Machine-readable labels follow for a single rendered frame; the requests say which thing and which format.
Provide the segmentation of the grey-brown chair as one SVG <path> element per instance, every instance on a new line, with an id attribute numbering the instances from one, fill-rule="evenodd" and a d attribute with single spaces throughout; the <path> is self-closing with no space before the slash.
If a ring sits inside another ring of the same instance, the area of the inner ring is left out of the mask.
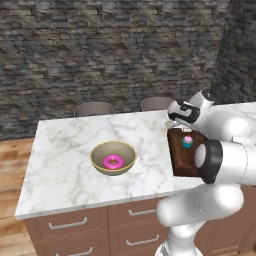
<path id="1" fill-rule="evenodd" d="M 142 111 L 164 110 L 169 107 L 172 99 L 168 97 L 149 97 L 141 102 Z"/>
<path id="2" fill-rule="evenodd" d="M 74 110 L 75 117 L 95 116 L 113 114 L 114 110 L 111 104 L 107 102 L 85 102 L 78 105 Z"/>

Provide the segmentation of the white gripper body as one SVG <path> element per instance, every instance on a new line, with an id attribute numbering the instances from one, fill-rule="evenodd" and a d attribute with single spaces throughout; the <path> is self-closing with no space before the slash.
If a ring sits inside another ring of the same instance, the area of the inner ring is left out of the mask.
<path id="1" fill-rule="evenodd" d="M 165 122 L 165 126 L 167 129 L 180 129 L 182 132 L 191 132 L 192 128 L 189 123 L 183 120 L 167 120 Z"/>

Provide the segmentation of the brown wooden tray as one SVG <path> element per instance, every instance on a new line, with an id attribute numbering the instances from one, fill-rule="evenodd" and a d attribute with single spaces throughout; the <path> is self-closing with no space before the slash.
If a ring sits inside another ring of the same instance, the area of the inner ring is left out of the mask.
<path id="1" fill-rule="evenodd" d="M 190 148 L 182 146 L 182 139 L 190 135 L 193 144 Z M 197 147 L 206 141 L 206 138 L 199 132 L 183 132 L 180 128 L 167 131 L 173 175 L 177 177 L 198 177 L 198 171 L 194 163 L 194 155 Z"/>

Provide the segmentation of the pink donut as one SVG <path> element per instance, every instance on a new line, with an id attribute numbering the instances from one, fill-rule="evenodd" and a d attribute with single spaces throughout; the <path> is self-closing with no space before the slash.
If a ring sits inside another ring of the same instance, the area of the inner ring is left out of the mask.
<path id="1" fill-rule="evenodd" d="M 110 154 L 103 159 L 103 166 L 109 170 L 120 169 L 123 165 L 123 158 L 117 154 Z"/>

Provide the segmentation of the pink and teal cupcake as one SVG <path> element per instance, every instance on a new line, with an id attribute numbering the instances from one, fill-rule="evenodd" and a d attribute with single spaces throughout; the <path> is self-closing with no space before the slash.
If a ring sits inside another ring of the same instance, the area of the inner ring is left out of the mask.
<path id="1" fill-rule="evenodd" d="M 190 135 L 186 135 L 182 139 L 182 146 L 184 148 L 190 148 L 193 144 L 193 138 Z"/>

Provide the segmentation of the brown drawer front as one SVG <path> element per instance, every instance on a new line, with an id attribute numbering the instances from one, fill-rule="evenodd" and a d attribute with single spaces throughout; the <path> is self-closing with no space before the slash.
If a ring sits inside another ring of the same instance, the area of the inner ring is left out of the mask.
<path id="1" fill-rule="evenodd" d="M 56 253 L 67 256 L 87 251 L 90 247 L 93 247 L 93 252 L 89 256 L 110 256 L 108 232 L 102 231 L 34 244 L 37 256 L 55 256 Z"/>
<path id="2" fill-rule="evenodd" d="M 87 217 L 84 225 L 59 230 L 51 230 L 48 223 L 53 225 L 82 221 Z M 43 242 L 56 237 L 70 237 L 73 234 L 83 234 L 108 229 L 108 214 L 106 207 L 84 209 L 79 211 L 40 216 L 25 220 L 26 228 L 33 242 Z"/>
<path id="3" fill-rule="evenodd" d="M 130 242 L 155 238 L 159 234 L 157 242 L 139 246 L 127 246 Z M 111 256 L 155 256 L 157 248 L 164 242 L 168 235 L 168 229 L 158 222 L 137 224 L 129 227 L 112 229 L 109 231 Z"/>
<path id="4" fill-rule="evenodd" d="M 155 209 L 160 198 L 140 200 L 136 202 L 123 203 L 118 205 L 111 205 L 108 207 L 108 218 L 109 218 L 109 228 L 120 228 L 123 226 L 132 225 L 135 223 L 143 223 L 156 221 L 156 213 L 140 215 L 140 216 L 130 216 L 128 214 L 128 209 L 133 212 L 144 211 Z"/>

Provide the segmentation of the beige bowl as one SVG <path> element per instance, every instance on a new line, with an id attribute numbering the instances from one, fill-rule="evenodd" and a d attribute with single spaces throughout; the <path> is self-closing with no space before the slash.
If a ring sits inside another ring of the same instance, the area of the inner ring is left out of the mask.
<path id="1" fill-rule="evenodd" d="M 124 165 L 120 169 L 109 170 L 103 166 L 103 159 L 110 155 L 120 155 L 124 160 Z M 135 163 L 136 151 L 129 144 L 121 141 L 107 141 L 97 145 L 90 153 L 92 165 L 102 174 L 108 176 L 118 176 L 126 173 Z"/>

